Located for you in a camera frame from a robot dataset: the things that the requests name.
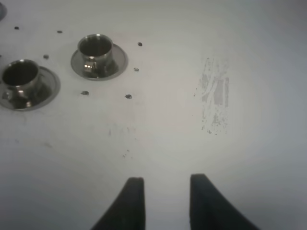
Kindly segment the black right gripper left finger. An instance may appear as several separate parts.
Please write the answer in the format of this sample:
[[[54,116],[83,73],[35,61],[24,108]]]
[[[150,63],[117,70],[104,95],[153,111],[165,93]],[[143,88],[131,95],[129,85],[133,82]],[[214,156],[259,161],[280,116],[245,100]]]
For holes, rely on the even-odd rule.
[[[146,229],[144,179],[140,177],[129,178],[112,205],[92,229]]]

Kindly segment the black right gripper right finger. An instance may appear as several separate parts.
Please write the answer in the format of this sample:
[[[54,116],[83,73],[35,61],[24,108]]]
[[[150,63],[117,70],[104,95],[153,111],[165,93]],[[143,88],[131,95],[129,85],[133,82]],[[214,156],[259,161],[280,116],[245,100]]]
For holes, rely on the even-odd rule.
[[[190,228],[192,230],[257,230],[204,174],[190,177]]]

